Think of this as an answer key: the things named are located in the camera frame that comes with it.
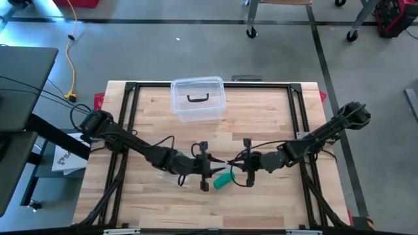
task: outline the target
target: butcher block tabletop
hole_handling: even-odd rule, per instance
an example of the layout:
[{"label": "butcher block tabletop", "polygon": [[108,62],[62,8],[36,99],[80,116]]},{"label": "butcher block tabletop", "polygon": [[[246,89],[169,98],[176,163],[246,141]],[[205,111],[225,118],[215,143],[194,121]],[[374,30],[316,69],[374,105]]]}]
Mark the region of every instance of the butcher block tabletop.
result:
[{"label": "butcher block tabletop", "polygon": [[[102,109],[115,121],[120,113],[124,81],[109,81]],[[310,130],[326,122],[318,86],[303,82],[304,103]],[[131,112],[133,92],[129,97],[124,128]],[[231,160],[244,149],[243,138],[251,138],[253,146],[273,140],[294,139],[293,124],[286,89],[225,88],[227,108],[222,119],[182,123],[172,113],[169,87],[142,87],[139,92],[133,129],[150,144],[169,135],[176,138],[174,148],[191,157],[191,145],[207,141],[208,151],[219,159]],[[298,119],[301,116],[298,106]],[[162,146],[170,146],[170,141]],[[263,146],[257,151],[275,151],[278,144]],[[101,198],[111,152],[104,149],[92,153],[82,183],[74,214],[74,223],[83,220]],[[317,160],[323,196],[349,223],[344,195],[335,159],[321,152]],[[236,180],[245,184],[246,173],[234,169]],[[229,183],[221,189],[200,190],[200,175],[189,175],[183,187],[177,176],[167,178],[151,166],[141,154],[131,150],[123,183],[118,225],[129,223],[138,228],[298,228],[307,225],[306,205],[298,166],[275,170],[272,174],[259,170],[251,188]],[[108,204],[106,220],[110,219],[113,198]],[[319,221],[317,202],[312,195],[315,218]]]}]

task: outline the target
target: gray floor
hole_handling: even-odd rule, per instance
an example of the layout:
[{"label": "gray floor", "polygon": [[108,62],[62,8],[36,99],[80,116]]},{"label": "gray floor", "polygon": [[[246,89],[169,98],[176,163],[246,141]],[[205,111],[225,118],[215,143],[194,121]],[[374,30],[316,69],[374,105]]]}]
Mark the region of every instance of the gray floor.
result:
[{"label": "gray floor", "polygon": [[[331,0],[315,0],[317,21],[355,19],[360,1],[336,8]],[[46,7],[15,12],[15,17],[61,16]],[[4,15],[8,6],[0,5]],[[95,10],[77,9],[79,18],[245,20],[247,8],[241,0],[101,0]],[[62,8],[64,16],[71,16]],[[307,21],[305,7],[261,5],[257,20]],[[71,85],[71,68],[65,59],[66,35],[71,23],[9,22],[0,43],[11,46],[59,48],[49,79],[64,92]],[[318,82],[327,92],[309,25],[257,25],[259,36],[249,39],[244,25],[187,24],[96,24],[81,23],[71,57],[77,69],[78,100],[93,105],[94,93],[103,92],[108,80],[173,80],[219,75],[230,80],[236,74],[263,75],[268,81]],[[418,122],[403,89],[416,81],[418,40],[403,33],[397,39],[381,39],[376,27],[361,27],[358,41],[349,44],[349,27],[318,27],[323,52],[337,101],[367,104],[372,122],[361,131],[347,132],[371,218],[378,230],[416,233],[418,183]],[[418,27],[409,31],[418,35]],[[48,91],[56,90],[47,84]],[[324,109],[332,117],[330,101]],[[67,108],[41,99],[35,113],[60,128],[69,128]],[[356,214],[351,184],[340,148],[338,169],[347,207]],[[42,180],[35,199],[45,209],[33,214],[18,202],[30,166],[25,169],[0,230],[57,227],[72,221],[81,181]]]}]

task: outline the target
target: clear plastic container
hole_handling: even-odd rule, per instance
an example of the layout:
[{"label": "clear plastic container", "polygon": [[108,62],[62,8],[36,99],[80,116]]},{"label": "clear plastic container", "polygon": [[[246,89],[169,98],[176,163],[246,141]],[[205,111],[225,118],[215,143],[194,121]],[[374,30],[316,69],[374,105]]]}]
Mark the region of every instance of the clear plastic container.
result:
[{"label": "clear plastic container", "polygon": [[180,121],[220,119],[225,107],[223,80],[218,76],[177,79],[171,83],[171,108]]}]

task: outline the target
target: table leg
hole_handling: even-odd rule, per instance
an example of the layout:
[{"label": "table leg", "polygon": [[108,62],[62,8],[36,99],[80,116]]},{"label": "table leg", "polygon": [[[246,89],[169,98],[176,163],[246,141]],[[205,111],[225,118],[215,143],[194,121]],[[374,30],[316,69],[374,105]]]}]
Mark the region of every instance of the table leg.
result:
[{"label": "table leg", "polygon": [[251,39],[257,36],[257,32],[254,29],[255,15],[257,14],[257,7],[260,0],[251,0],[249,3],[248,19],[247,19],[247,36]]},{"label": "table leg", "polygon": [[372,13],[374,8],[380,1],[381,0],[368,0],[366,3],[365,3],[365,0],[362,1],[363,8],[357,15],[351,30],[347,33],[347,40],[349,42],[353,42],[357,40],[357,37],[359,37],[359,34],[357,33],[357,31],[359,30],[360,25],[363,24],[364,20],[367,18],[367,16],[370,13]]},{"label": "table leg", "polygon": [[27,120],[25,129],[35,131],[48,141],[60,146],[61,148],[85,159],[89,159],[90,148],[77,141],[73,137],[65,134],[63,131],[49,124],[35,114],[31,114]]}]

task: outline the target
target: plastic container lid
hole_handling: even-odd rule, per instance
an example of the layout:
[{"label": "plastic container lid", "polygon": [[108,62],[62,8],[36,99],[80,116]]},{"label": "plastic container lid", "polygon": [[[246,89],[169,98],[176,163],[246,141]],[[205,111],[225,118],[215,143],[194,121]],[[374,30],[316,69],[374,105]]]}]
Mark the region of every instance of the plastic container lid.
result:
[{"label": "plastic container lid", "polygon": [[171,107],[175,114],[221,113],[226,107],[223,80],[218,76],[177,79],[171,83]]}]

